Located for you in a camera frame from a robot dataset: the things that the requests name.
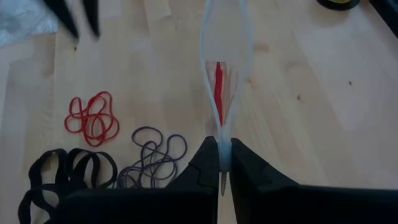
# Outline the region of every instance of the red strip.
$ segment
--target red strip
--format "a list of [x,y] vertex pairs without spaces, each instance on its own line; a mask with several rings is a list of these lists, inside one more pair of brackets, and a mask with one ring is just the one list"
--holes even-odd
[[[104,95],[107,95],[109,98],[109,113],[106,111],[107,101]],[[93,113],[92,107],[96,101],[102,102],[101,109]],[[78,111],[73,112],[73,107],[75,103],[78,104]],[[80,128],[77,130],[71,130],[69,128],[68,122],[70,118],[79,119],[80,120]],[[109,124],[106,125],[104,118],[109,119]],[[94,134],[95,124],[99,124],[101,127],[101,131],[99,135]],[[116,125],[116,131],[111,136],[108,136],[108,133],[112,129],[113,125]],[[112,96],[107,91],[99,92],[97,95],[92,97],[87,102],[87,107],[83,109],[81,105],[81,99],[79,97],[74,97],[69,104],[69,115],[63,121],[63,125],[65,129],[70,133],[83,133],[83,137],[88,145],[92,147],[98,147],[102,145],[105,141],[114,138],[119,132],[119,121],[113,116],[112,112]]]
[[223,101],[221,98],[223,90],[223,70],[221,69],[221,62],[217,62],[216,67],[216,84],[214,87],[214,101],[218,110],[218,117],[220,118],[220,123],[223,125]]

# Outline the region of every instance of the wooden table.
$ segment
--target wooden table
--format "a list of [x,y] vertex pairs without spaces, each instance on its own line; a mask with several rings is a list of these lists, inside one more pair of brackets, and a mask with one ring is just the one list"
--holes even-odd
[[[139,156],[130,135],[140,126],[186,137],[181,169],[213,134],[199,59],[204,1],[100,4],[98,42],[74,1],[78,45],[61,31],[0,49],[0,223],[17,222],[27,171],[41,153],[92,149],[64,130],[74,96],[113,94],[121,131],[92,150],[110,153],[120,169]],[[315,0],[249,0],[248,6],[254,65],[233,136],[303,184],[398,188],[398,39],[377,12],[367,1],[347,12]],[[45,219],[45,212],[32,212]],[[227,187],[219,223],[234,222]]]

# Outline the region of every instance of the white plastic bag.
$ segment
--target white plastic bag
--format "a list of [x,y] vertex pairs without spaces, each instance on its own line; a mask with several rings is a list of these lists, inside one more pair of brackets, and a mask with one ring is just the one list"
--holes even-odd
[[0,47],[56,31],[57,20],[40,0],[0,0]]
[[224,174],[231,163],[230,134],[237,94],[251,68],[252,50],[246,0],[207,0],[200,58],[216,120],[220,169]]

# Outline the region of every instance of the pliers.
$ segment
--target pliers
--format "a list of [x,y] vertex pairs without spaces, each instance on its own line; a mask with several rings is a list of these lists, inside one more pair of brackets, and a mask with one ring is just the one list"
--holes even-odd
[[[100,28],[98,22],[98,0],[81,0],[85,8],[87,21],[95,37],[100,37]],[[61,23],[67,28],[69,33],[76,40],[79,39],[75,21],[67,7],[65,0],[43,0],[50,10],[58,17]]]

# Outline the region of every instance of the tape roll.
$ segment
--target tape roll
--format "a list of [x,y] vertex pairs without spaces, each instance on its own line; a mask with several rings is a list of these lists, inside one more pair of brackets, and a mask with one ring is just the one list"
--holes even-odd
[[317,0],[319,4],[328,9],[344,11],[354,8],[359,4],[359,0]]

